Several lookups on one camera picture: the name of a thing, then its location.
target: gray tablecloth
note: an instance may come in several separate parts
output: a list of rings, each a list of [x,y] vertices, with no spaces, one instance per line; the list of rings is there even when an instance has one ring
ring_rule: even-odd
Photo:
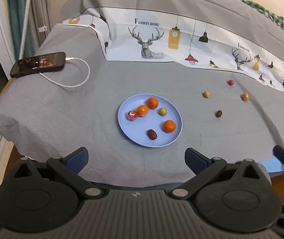
[[[0,134],[23,155],[45,161],[87,147],[90,160],[80,176],[143,187],[193,177],[184,163],[188,147],[229,162],[271,158],[275,142],[263,110],[284,141],[284,93],[243,74],[173,62],[107,62],[95,32],[79,26],[56,25],[38,54],[60,51],[88,62],[87,83],[65,89],[34,74],[15,80],[0,98]],[[70,61],[63,71],[46,75],[75,85],[86,77],[87,69],[80,61]],[[228,79],[235,85],[227,85]],[[211,93],[209,99],[202,96],[206,90]],[[247,103],[240,98],[243,92],[252,97]],[[144,148],[123,134],[117,111],[125,99],[138,93],[157,94],[178,108],[183,130],[176,142]],[[217,110],[223,111],[221,118],[214,116]]]

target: gray fabric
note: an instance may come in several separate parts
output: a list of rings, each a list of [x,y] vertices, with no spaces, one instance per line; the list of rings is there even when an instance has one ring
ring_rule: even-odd
[[[98,7],[145,9],[198,19],[234,32],[284,61],[284,31],[239,0],[68,0],[61,14],[65,20]]]
[[[178,63],[107,62],[91,28],[56,25],[38,51],[66,52],[88,62],[91,76],[77,89],[64,89],[39,74],[18,78],[0,97],[0,134],[19,153],[38,161],[66,156],[86,147],[87,180],[144,187],[184,182],[194,174],[184,163],[186,148],[229,162],[272,158],[275,142],[264,111],[284,141],[284,93],[238,73],[187,68]],[[68,62],[63,71],[46,75],[65,85],[80,83],[83,63]],[[235,85],[226,81],[233,79]],[[206,99],[203,91],[210,91]],[[248,91],[247,103],[240,94]],[[120,130],[117,111],[128,97],[157,94],[173,103],[183,119],[176,142],[144,148]],[[222,110],[216,118],[214,113]]]

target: yellow ball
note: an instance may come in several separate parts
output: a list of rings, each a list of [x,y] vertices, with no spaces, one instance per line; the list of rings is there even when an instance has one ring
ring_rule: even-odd
[[[210,96],[210,93],[209,93],[208,91],[203,92],[203,96],[204,96],[205,98],[208,98],[208,97]]]
[[[160,108],[160,110],[158,111],[158,113],[162,116],[165,116],[167,114],[167,109],[166,108]]]

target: metal screw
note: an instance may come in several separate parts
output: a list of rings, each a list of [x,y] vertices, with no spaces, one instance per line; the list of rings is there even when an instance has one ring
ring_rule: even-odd
[[[88,188],[85,190],[85,194],[88,196],[98,196],[101,194],[101,190],[98,188]]]
[[[173,190],[173,195],[177,197],[185,197],[189,192],[185,189],[175,189]]]

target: red wrapped candy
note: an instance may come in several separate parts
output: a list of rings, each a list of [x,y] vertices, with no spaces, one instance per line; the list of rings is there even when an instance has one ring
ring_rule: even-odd
[[[138,118],[138,113],[136,111],[129,111],[127,116],[129,120],[136,120]]]
[[[228,83],[228,85],[232,86],[234,84],[234,81],[233,80],[228,80],[227,83]]]

